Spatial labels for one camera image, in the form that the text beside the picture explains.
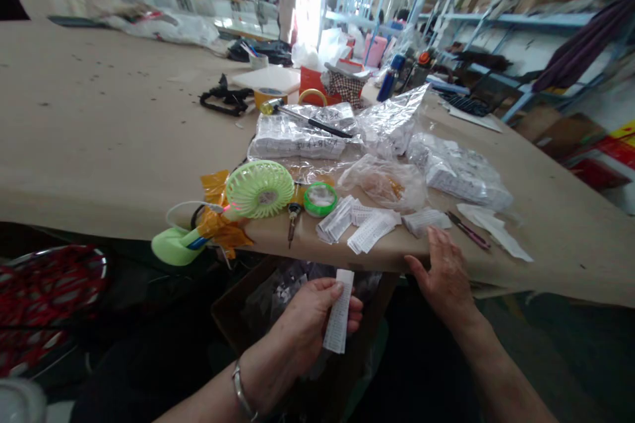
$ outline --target blue bottle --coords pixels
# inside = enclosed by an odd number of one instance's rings
[[[395,86],[397,85],[397,78],[399,77],[399,73],[401,72],[404,63],[405,56],[395,55],[392,59],[390,67],[386,72],[384,82],[382,83],[382,88],[379,90],[379,94],[377,95],[377,100],[379,102],[384,102],[392,96],[392,93],[395,91]]]

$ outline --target white board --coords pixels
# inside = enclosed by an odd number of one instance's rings
[[[251,89],[273,88],[289,94],[300,88],[300,73],[280,66],[269,66],[234,76],[232,83]]]

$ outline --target silver bracelet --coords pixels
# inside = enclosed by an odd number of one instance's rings
[[[254,413],[253,410],[251,410],[251,406],[249,406],[249,403],[245,398],[245,392],[243,392],[243,385],[240,383],[240,359],[236,360],[236,367],[233,369],[232,378],[233,387],[236,390],[236,397],[240,402],[240,406],[247,415],[249,421],[256,421],[258,419],[258,412]]]

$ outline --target green tape roll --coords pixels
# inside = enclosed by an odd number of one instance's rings
[[[311,199],[309,197],[309,191],[313,187],[316,187],[316,186],[324,186],[333,194],[335,199],[333,200],[332,204],[330,204],[328,206],[317,206],[311,201]],[[336,205],[337,205],[337,193],[335,192],[335,190],[333,189],[332,186],[330,186],[330,185],[328,185],[328,184],[326,184],[324,182],[314,183],[309,188],[307,188],[306,191],[304,192],[304,209],[312,217],[324,218],[326,215],[328,215],[329,213],[331,213],[335,209]]]

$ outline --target clothing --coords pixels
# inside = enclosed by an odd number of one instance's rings
[[[209,312],[215,294],[192,294],[172,313],[110,349],[76,400],[71,423],[150,423],[233,361],[231,352],[218,361],[223,339]],[[349,421],[479,422],[470,370],[419,290],[397,288],[386,320],[384,356]],[[210,365],[212,354],[218,368]]]
[[[635,0],[616,0],[560,46],[532,86],[539,93],[550,87],[568,88],[587,71],[635,14]]]

